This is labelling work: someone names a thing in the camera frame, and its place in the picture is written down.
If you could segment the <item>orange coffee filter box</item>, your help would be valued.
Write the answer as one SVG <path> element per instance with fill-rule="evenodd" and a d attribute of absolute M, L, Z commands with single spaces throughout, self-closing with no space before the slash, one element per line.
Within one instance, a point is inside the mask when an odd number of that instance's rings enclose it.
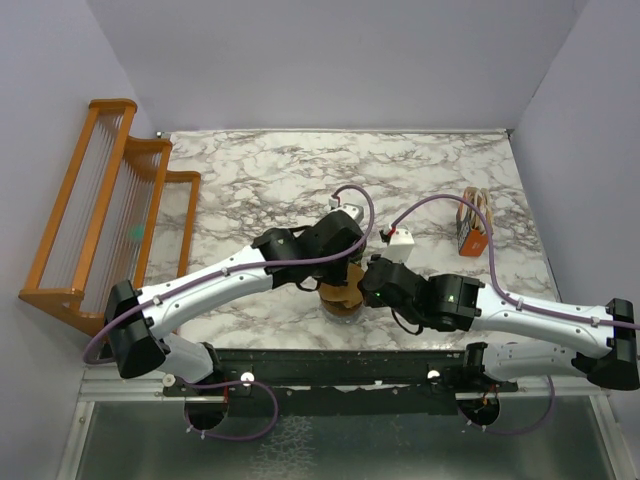
<path fill-rule="evenodd" d="M 467 187 L 462 198 L 473 204 L 492 227 L 493 212 L 490 192 L 486 188 Z M 466 203 L 461 203 L 456 213 L 458 253 L 464 257 L 479 257 L 489 242 L 489 233 L 480 216 Z"/>

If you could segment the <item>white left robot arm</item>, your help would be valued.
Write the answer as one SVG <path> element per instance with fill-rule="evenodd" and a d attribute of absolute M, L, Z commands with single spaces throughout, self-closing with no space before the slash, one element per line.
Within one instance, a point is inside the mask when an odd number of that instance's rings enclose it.
<path fill-rule="evenodd" d="M 136 289 L 115 284 L 104 312 L 108 342 L 124 379 L 154 370 L 185 380 L 206 395 L 220 385 L 221 371 L 211 347 L 176 333 L 184 323 L 245 296 L 319 284 L 344 286 L 348 267 L 364 250 L 364 210 L 346 204 L 316 224 L 271 228 L 251 245 L 214 265 L 175 280 Z"/>

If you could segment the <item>clear glass carafe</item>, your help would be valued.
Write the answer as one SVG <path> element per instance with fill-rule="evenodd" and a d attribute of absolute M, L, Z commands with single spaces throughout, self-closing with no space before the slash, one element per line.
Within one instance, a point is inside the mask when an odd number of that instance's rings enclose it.
<path fill-rule="evenodd" d="M 364 307 L 362 303 L 355 306 L 346 307 L 340 302 L 320 301 L 322 312 L 325 318 L 338 325 L 354 325 L 361 321 Z"/>

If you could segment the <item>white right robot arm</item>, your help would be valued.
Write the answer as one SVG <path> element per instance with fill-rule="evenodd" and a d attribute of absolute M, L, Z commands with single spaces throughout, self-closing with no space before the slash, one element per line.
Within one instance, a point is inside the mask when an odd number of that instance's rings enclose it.
<path fill-rule="evenodd" d="M 402 263 L 375 257 L 358 283 L 371 308 L 389 308 L 419 330 L 489 331 L 519 335 L 523 344 L 474 344 L 459 367 L 461 383 L 481 391 L 526 376 L 575 376 L 619 391 L 639 387 L 631 302 L 604 306 L 538 301 L 498 293 L 456 274 L 425 278 Z"/>

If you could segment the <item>brown wooden dripper collar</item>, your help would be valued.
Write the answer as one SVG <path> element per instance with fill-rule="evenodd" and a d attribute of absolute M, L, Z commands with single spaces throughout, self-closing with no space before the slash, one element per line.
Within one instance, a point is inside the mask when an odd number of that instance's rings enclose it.
<path fill-rule="evenodd" d="M 351 290 L 322 290 L 319 296 L 321 303 L 328 310 L 354 310 L 360 308 L 363 303 L 362 295 Z"/>

